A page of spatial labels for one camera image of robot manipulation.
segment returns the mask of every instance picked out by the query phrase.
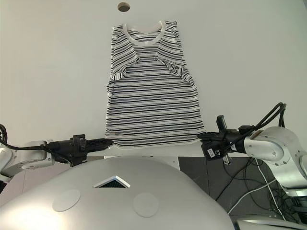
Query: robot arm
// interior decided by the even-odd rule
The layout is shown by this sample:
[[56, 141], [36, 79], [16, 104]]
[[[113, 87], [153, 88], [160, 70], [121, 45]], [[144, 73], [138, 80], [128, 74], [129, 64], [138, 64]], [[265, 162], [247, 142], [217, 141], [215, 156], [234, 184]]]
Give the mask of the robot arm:
[[[216, 123], [219, 132], [200, 134], [203, 142], [201, 148], [209, 161], [225, 158], [234, 151], [263, 160], [291, 197], [301, 221], [307, 224], [307, 152], [295, 133], [284, 127], [282, 116], [285, 106], [282, 103], [278, 105], [281, 108], [272, 118], [268, 119], [273, 110], [256, 126], [241, 126], [238, 130], [227, 129], [224, 116], [218, 116]], [[278, 114], [281, 115], [280, 126], [259, 129]]]
[[1, 125], [0, 138], [0, 193], [16, 174], [23, 170], [30, 170], [51, 166], [54, 162], [69, 163], [72, 166], [83, 163], [87, 153], [105, 150], [113, 144], [109, 139], [86, 140], [85, 135], [75, 135], [70, 140], [32, 141], [25, 147], [8, 145], [6, 130]]

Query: striped tank top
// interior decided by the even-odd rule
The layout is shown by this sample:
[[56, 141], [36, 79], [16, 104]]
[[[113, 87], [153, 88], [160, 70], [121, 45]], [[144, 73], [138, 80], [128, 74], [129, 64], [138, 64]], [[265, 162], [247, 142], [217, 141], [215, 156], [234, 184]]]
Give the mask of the striped tank top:
[[113, 27], [105, 137], [120, 149], [191, 144], [205, 132], [176, 22]]

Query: label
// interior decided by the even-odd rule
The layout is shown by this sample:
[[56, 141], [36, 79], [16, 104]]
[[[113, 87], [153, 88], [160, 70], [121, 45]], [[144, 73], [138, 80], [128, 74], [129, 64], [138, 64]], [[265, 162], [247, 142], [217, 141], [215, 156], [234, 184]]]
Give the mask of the label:
[[233, 144], [233, 145], [231, 146], [231, 149], [232, 149], [233, 151], [236, 151], [236, 146]]
[[210, 155], [211, 158], [212, 158], [212, 157], [215, 157], [215, 154], [214, 154], [214, 152], [213, 152], [212, 149], [208, 149], [207, 151], [208, 151], [208, 153], [209, 153], [209, 155]]

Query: floor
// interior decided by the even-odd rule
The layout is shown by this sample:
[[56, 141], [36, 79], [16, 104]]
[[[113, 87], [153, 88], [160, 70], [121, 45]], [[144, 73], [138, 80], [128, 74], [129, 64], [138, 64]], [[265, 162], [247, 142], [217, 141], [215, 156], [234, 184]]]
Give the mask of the floor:
[[[247, 158], [232, 158], [231, 165], [226, 165], [225, 168], [230, 173], [230, 175], [234, 175], [239, 169], [246, 165], [247, 161]], [[231, 177], [226, 174], [223, 168], [222, 159], [216, 161], [206, 161], [204, 157], [179, 157], [179, 165], [181, 171], [187, 174], [202, 190], [208, 193], [213, 199], [217, 198], [219, 193], [231, 180]], [[270, 169], [265, 163], [263, 163], [260, 168], [265, 174], [268, 182], [274, 179]], [[237, 178], [243, 177], [243, 171], [244, 170], [242, 170], [242, 172], [237, 175]], [[264, 182], [257, 166], [255, 165], [249, 165], [247, 167], [246, 178], [258, 180], [262, 183]], [[260, 186], [260, 184], [255, 181], [246, 182], [250, 190]], [[244, 180], [233, 180], [217, 202], [226, 211], [229, 211], [230, 208], [237, 202], [237, 200], [247, 191], [248, 190]], [[252, 193], [254, 200], [260, 206], [267, 209], [270, 208], [268, 195], [269, 190], [267, 188], [263, 188]], [[233, 221], [235, 221], [238, 218], [246, 218], [251, 215], [278, 219], [281, 218], [281, 216], [275, 214], [273, 211], [264, 210], [255, 205], [250, 195], [246, 196], [239, 203], [239, 205], [230, 214], [230, 217]]]

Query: white surface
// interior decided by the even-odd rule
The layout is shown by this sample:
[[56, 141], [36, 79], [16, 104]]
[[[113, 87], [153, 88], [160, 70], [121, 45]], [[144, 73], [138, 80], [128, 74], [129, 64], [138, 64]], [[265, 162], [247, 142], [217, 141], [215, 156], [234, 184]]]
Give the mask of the white surface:
[[150, 193], [140, 193], [133, 200], [133, 208], [141, 217], [152, 217], [158, 211], [159, 201]]
[[[112, 175], [130, 188], [93, 188]], [[55, 212], [54, 199], [71, 189], [80, 191], [79, 202]], [[146, 195], [134, 202], [142, 193], [157, 200]], [[225, 210], [187, 175], [148, 157], [113, 157], [78, 165], [1, 208], [5, 230], [186, 230], [191, 223], [195, 230], [234, 230]]]
[[80, 191], [77, 189], [67, 190], [55, 198], [52, 208], [56, 212], [64, 212], [77, 204], [80, 196]]
[[50, 167], [20, 172], [13, 177], [0, 194], [0, 206], [19, 196], [21, 193], [50, 180], [69, 168], [70, 167], [67, 164], [56, 162]]
[[[237, 128], [283, 101], [285, 124], [307, 149], [301, 0], [128, 2], [131, 9], [122, 13], [115, 0], [1, 0], [0, 121], [10, 143], [103, 137], [112, 27], [176, 20], [208, 131], [217, 130], [217, 115]], [[168, 154], [202, 155], [181, 146]]]

